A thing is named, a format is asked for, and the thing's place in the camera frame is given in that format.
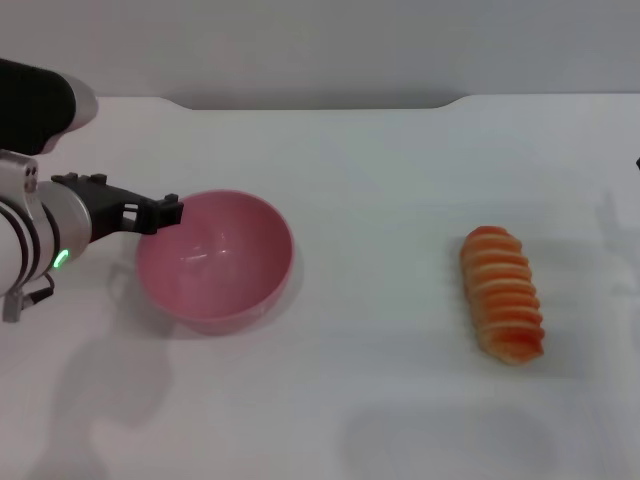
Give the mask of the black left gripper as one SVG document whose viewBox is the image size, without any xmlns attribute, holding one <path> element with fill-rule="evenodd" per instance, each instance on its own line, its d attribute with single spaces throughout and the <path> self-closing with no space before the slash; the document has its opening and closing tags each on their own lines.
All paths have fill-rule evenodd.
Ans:
<svg viewBox="0 0 640 480">
<path fill-rule="evenodd" d="M 76 173 L 54 175 L 51 180 L 70 189 L 86 207 L 91 220 L 91 242 L 117 232 L 145 235 L 181 223 L 184 204 L 176 194 L 150 200 L 107 184 L 107 176 Z"/>
</svg>

